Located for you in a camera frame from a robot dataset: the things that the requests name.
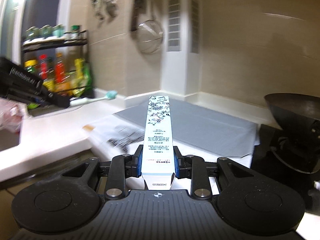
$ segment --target gray mat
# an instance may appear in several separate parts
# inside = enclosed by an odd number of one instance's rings
[[[145,128],[148,102],[116,116]],[[243,157],[253,153],[257,124],[187,102],[170,99],[172,137],[218,156]]]

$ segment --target metal screw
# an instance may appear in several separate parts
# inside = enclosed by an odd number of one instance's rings
[[[199,188],[199,189],[195,190],[195,194],[198,197],[209,197],[210,196],[210,191],[205,189],[205,188]]]
[[[122,190],[118,188],[111,188],[108,189],[106,193],[109,197],[118,197],[122,194]]]

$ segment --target pink plastic bag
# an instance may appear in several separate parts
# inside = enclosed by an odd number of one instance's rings
[[[0,130],[20,132],[23,112],[17,102],[0,98]]]

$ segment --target white box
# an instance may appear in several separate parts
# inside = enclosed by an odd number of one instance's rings
[[[170,189],[175,175],[169,97],[151,96],[142,152],[142,177],[150,190]]]

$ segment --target toothbrush head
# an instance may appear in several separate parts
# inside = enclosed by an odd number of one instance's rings
[[[117,94],[118,94],[117,91],[114,91],[114,90],[108,91],[106,94],[106,98],[115,99]]]

